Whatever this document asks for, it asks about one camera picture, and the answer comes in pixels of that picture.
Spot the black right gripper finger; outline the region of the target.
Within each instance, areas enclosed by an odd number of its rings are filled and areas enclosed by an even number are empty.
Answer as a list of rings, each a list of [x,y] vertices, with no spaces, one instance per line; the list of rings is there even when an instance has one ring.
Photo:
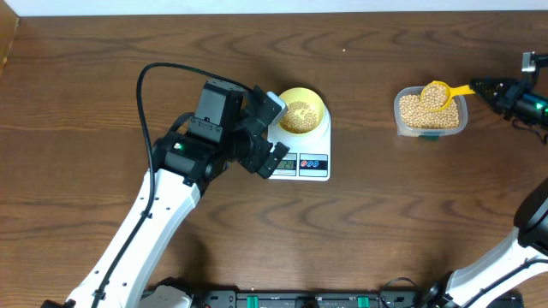
[[[475,78],[469,86],[481,97],[500,97],[516,83],[518,80],[513,78]]]
[[[506,110],[507,99],[503,92],[485,92],[479,95],[493,110]]]

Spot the yellow plastic measuring scoop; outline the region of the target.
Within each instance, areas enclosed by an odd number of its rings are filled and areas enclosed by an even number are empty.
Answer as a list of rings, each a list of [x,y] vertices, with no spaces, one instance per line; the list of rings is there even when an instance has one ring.
[[[475,94],[470,86],[450,87],[442,81],[432,81],[420,93],[421,105],[429,111],[438,112],[447,109],[456,96]]]

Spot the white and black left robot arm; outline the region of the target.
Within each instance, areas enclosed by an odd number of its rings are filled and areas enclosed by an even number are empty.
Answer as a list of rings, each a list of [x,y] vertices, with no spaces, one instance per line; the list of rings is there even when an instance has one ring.
[[[134,205],[61,308],[191,307],[192,295],[179,287],[159,285],[146,294],[146,284],[175,231],[229,163],[263,178],[272,175],[289,149],[263,133],[287,110],[273,92],[209,79],[197,111],[180,115],[155,142]]]

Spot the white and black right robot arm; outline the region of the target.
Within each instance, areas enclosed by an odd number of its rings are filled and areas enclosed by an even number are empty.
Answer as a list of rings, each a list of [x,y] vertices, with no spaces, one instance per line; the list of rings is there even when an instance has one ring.
[[[533,92],[547,56],[524,59],[522,78],[472,79],[468,90],[521,129],[547,128],[547,98]],[[547,182],[521,203],[509,235],[469,266],[447,273],[423,296],[419,307],[487,307],[527,279],[547,271]]]

